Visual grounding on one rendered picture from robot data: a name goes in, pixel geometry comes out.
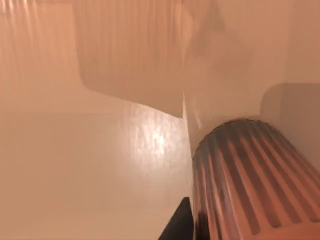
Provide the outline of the ribbed terracotta plant pot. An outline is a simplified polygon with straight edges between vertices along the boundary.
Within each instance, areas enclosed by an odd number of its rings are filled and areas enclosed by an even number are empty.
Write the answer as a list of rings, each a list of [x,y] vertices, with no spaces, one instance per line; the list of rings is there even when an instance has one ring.
[[[214,128],[192,168],[196,240],[320,240],[320,170],[268,123]]]

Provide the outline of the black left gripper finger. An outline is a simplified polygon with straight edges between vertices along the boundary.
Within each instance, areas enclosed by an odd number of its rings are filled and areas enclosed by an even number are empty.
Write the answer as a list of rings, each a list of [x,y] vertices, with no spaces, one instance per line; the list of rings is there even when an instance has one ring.
[[[194,219],[189,197],[184,197],[166,227],[159,236],[159,240],[193,240]]]

